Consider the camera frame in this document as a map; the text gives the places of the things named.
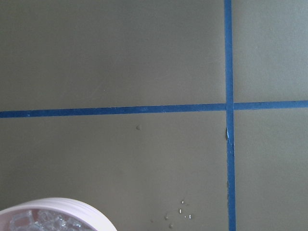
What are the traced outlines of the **pink plastic ice bowl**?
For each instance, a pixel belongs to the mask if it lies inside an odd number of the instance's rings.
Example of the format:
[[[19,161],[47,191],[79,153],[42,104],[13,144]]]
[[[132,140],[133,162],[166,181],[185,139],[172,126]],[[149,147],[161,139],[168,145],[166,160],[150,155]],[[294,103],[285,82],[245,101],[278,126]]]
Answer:
[[[45,209],[63,213],[82,221],[94,231],[115,231],[112,222],[98,209],[82,201],[69,198],[44,198],[28,201],[4,209],[0,212],[0,229],[9,230],[9,222],[12,216],[27,211]]]

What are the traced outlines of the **clear ice cubes pile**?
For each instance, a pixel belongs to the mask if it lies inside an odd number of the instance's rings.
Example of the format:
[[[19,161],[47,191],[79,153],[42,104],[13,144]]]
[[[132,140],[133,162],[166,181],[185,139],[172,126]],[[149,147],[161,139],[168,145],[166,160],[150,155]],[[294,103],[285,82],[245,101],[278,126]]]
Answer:
[[[14,215],[10,231],[91,231],[80,220],[51,210],[27,210]]]

